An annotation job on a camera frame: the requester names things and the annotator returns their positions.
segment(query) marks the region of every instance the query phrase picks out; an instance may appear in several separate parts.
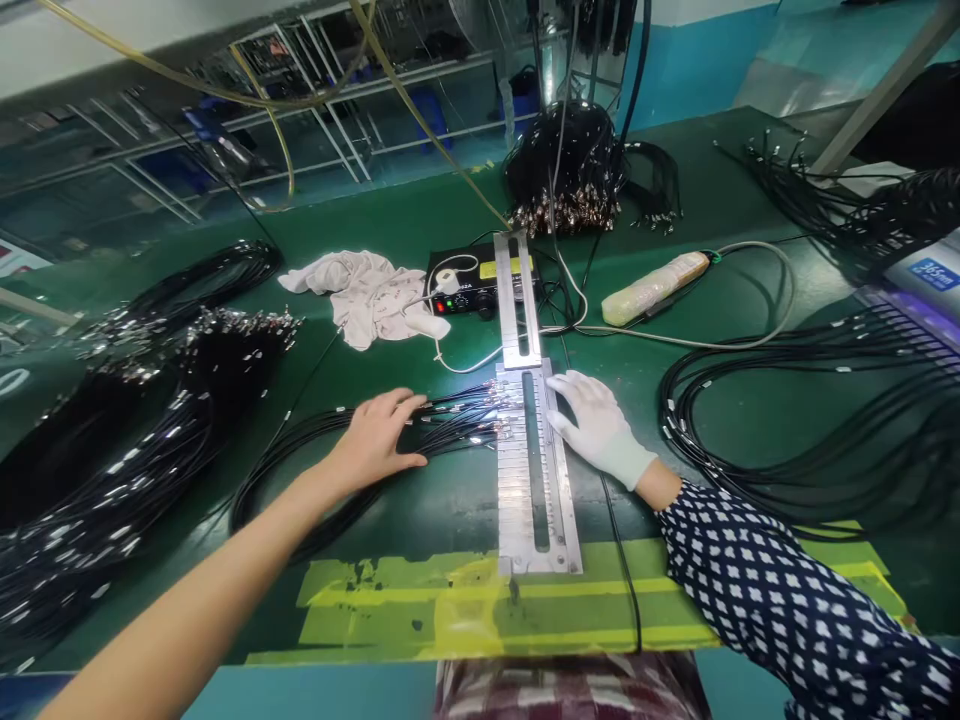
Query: yellow hose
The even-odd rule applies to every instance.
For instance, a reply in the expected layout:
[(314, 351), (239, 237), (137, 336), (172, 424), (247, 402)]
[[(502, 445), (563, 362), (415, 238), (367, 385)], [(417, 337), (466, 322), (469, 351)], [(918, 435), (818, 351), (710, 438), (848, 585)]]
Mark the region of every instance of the yellow hose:
[(373, 31), (373, 27), (370, 25), (370, 18), (364, 17), (363, 8), (360, 7), (360, 3), (357, 0), (350, 0), (350, 7), (353, 9), (353, 14), (357, 16), (357, 22), (360, 23), (360, 27), (363, 28), (364, 38), (368, 43), (370, 43), (370, 48), (373, 50), (374, 54), (376, 54), (377, 59), (383, 66), (383, 71), (387, 74), (387, 77), (390, 78), (390, 82), (393, 83), (393, 87), (396, 88), (397, 94), (400, 95), (400, 99), (403, 100), (403, 104), (407, 106), (410, 114), (413, 115), (414, 119), (416, 119), (416, 121), (420, 124), (420, 127), (423, 128), (423, 131), (427, 134), (427, 137), (429, 137), (433, 141), (433, 144), (437, 146), (440, 154), (443, 155), (447, 162), (453, 166), (453, 169), (460, 174), (460, 177), (464, 179), (467, 185), (473, 188), (473, 191), (477, 194), (483, 204), (487, 206), (487, 209), (497, 216), (497, 220), (503, 223), (507, 230), (512, 230), (513, 228), (510, 227), (510, 223), (504, 220), (503, 216), (497, 211), (497, 209), (490, 204), (490, 201), (487, 200), (486, 196), (480, 192), (480, 188), (476, 186), (470, 176), (464, 172), (463, 168), (460, 167), (460, 165), (457, 164), (457, 161), (454, 160), (450, 153), (447, 152), (447, 149), (443, 146), (443, 143), (437, 139), (437, 136), (433, 134), (433, 131), (427, 125), (427, 121), (423, 119), (420, 111), (417, 110), (417, 106), (413, 104), (413, 100), (410, 99), (406, 89), (404, 89), (403, 84), (400, 82), (400, 78), (398, 78), (397, 74), (394, 72), (390, 58), (387, 57), (383, 47), (380, 45), (380, 41), (377, 39), (376, 33)]
[[(163, 63), (159, 63), (156, 60), (148, 58), (139, 50), (136, 50), (135, 48), (132, 48), (129, 45), (126, 45), (125, 43), (122, 43), (116, 38), (108, 35), (99, 28), (88, 23), (83, 18), (74, 15), (62, 5), (55, 3), (53, 0), (36, 1), (47, 8), (47, 10), (59, 15), (68, 23), (79, 28), (95, 40), (98, 40), (107, 47), (116, 50), (118, 53), (126, 56), (138, 65), (142, 65), (148, 70), (152, 70), (158, 75), (162, 75), (168, 80), (172, 80), (175, 83), (180, 83), (181, 85), (185, 85), (186, 87), (192, 88), (199, 92), (213, 95), (214, 97), (230, 100), (235, 103), (240, 103), (241, 105), (261, 108), (262, 110), (304, 110), (306, 108), (320, 107), (321, 105), (330, 102), (333, 100), (333, 98), (340, 94), (340, 91), (343, 90), (350, 76), (353, 75), (357, 68), (360, 67), (360, 63), (363, 62), (364, 58), (364, 50), (366, 50), (366, 40), (364, 40), (360, 44), (360, 49), (357, 51), (356, 57), (350, 61), (350, 65), (343, 72), (343, 75), (339, 80), (337, 80), (336, 84), (323, 95), (314, 95), (313, 97), (302, 98), (300, 100), (270, 100), (262, 97), (251, 97), (250, 95), (236, 93), (231, 90), (224, 90), (223, 88), (218, 88), (213, 85), (208, 85), (205, 82), (201, 82), (200, 80), (197, 80), (186, 73), (177, 72), (173, 68), (167, 67)], [(376, 11), (376, 5), (376, 0), (370, 0), (369, 17), (365, 19), (373, 20), (374, 12)]]
[[(240, 53), (240, 50), (237, 49), (236, 45), (230, 46), (230, 53), (233, 55), (233, 59), (237, 61), (237, 65), (240, 66), (240, 69), (246, 73), (246, 76), (250, 78), (250, 82), (253, 84), (253, 89), (257, 91), (257, 94), (264, 99), (267, 99), (267, 91), (260, 87), (260, 83), (257, 82), (256, 76), (253, 74), (253, 70), (250, 69), (250, 65), (247, 64), (246, 59)], [(290, 207), (290, 203), (293, 201), (293, 193), (296, 189), (294, 186), (293, 179), (293, 160), (290, 158), (290, 149), (287, 147), (287, 139), (283, 136), (283, 131), (280, 129), (280, 123), (277, 121), (277, 114), (271, 109), (267, 108), (267, 115), (270, 116), (270, 122), (273, 123), (273, 129), (277, 131), (277, 140), (280, 141), (280, 149), (283, 150), (283, 159), (287, 163), (287, 199), (284, 200), (279, 205), (274, 207), (257, 207), (251, 203), (247, 198), (240, 192), (240, 188), (235, 188), (237, 194), (243, 199), (243, 202), (247, 204), (247, 207), (259, 210), (264, 213), (275, 213), (282, 212)]]

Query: polka dot sleeve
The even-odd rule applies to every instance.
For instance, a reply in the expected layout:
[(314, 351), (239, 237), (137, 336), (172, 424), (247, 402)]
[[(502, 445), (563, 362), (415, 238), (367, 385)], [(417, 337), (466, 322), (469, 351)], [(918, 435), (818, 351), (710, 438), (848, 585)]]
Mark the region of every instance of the polka dot sleeve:
[(668, 574), (728, 647), (790, 688), (788, 718), (960, 717), (960, 660), (903, 630), (783, 523), (687, 481), (658, 517)]

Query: white cloth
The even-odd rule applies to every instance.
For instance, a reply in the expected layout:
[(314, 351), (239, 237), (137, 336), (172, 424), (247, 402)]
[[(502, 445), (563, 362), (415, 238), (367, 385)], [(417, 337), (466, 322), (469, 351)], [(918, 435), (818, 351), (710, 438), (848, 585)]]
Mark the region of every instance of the white cloth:
[[(417, 334), (407, 327), (400, 309), (423, 295), (425, 274), (394, 268), (385, 257), (364, 250), (329, 253), (278, 280), (294, 293), (333, 293), (333, 322), (343, 325), (350, 347), (366, 350), (376, 338), (406, 340)], [(427, 310), (424, 303), (417, 303), (405, 312), (416, 315)]]

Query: white glove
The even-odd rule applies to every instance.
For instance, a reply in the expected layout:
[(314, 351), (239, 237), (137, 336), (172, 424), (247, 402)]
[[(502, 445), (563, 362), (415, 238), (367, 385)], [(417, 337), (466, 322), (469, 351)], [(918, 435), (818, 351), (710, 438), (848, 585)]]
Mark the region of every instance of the white glove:
[(656, 457), (633, 438), (617, 400), (606, 385), (576, 370), (547, 378), (577, 418), (574, 426), (556, 410), (547, 413), (553, 429), (588, 463), (613, 475), (630, 491)]

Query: bundle of cables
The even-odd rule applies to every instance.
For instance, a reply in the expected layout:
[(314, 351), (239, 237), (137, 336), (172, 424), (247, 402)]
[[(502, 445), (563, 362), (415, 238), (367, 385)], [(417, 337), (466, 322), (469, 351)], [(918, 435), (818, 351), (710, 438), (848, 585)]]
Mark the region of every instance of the bundle of cables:
[(88, 371), (0, 462), (0, 667), (103, 595), (263, 396), (299, 325), (205, 312), (167, 359)]
[(276, 246), (240, 240), (165, 277), (88, 328), (81, 340), (94, 342), (93, 354), (128, 343), (149, 351), (197, 320), (205, 309), (219, 307), (262, 283), (282, 262)]
[[(661, 431), (716, 485), (793, 525), (801, 538), (852, 542), (911, 523), (928, 525), (948, 511), (960, 484), (958, 363), (952, 349), (899, 310), (874, 306), (782, 333), (763, 347), (691, 352), (660, 383)], [(741, 376), (742, 387), (743, 374), (759, 371), (841, 373), (844, 382), (888, 372), (895, 379), (807, 450), (746, 467), (707, 447), (697, 401), (734, 376)], [(835, 393), (832, 386), (824, 392)], [(851, 519), (866, 529), (840, 523)]]
[(839, 177), (808, 172), (801, 137), (786, 157), (772, 146), (770, 131), (758, 149), (752, 139), (737, 157), (720, 148), (754, 177), (770, 201), (811, 235), (844, 248), (870, 267), (885, 268), (941, 240), (960, 226), (960, 168), (878, 178), (884, 185), (868, 198), (832, 185)]
[(640, 217), (630, 223), (633, 227), (646, 225), (651, 230), (663, 227), (663, 234), (673, 232), (673, 223), (683, 217), (680, 203), (680, 168), (663, 148), (648, 142), (627, 143), (624, 150), (629, 155), (643, 158), (650, 163), (650, 187), (634, 180), (623, 184), (623, 194), (640, 210)]
[[(427, 457), (487, 446), (492, 440), (509, 437), (509, 427), (495, 419), (496, 411), (515, 407), (514, 398), (496, 381), (436, 398), (423, 405), (400, 435), (400, 452), (417, 452)], [(273, 471), (294, 452), (320, 437), (343, 430), (353, 418), (353, 408), (320, 413), (280, 432), (256, 467), (234, 495), (230, 510), (230, 533), (236, 533), (257, 514), (264, 485)], [(335, 508), (311, 531), (294, 553), (291, 563), (306, 560), (330, 545), (349, 529), (394, 482), (372, 485)]]
[(503, 163), (513, 199), (510, 222), (529, 237), (550, 230), (554, 188), (557, 234), (585, 228), (612, 230), (620, 213), (617, 192), (626, 178), (624, 154), (606, 110), (558, 102), (537, 116)]
[(581, 4), (580, 23), (574, 40), (583, 55), (590, 57), (594, 51), (605, 52), (610, 48), (611, 38), (615, 56), (626, 52), (633, 30), (636, 0), (561, 0), (558, 4), (568, 18), (573, 17), (574, 2)]

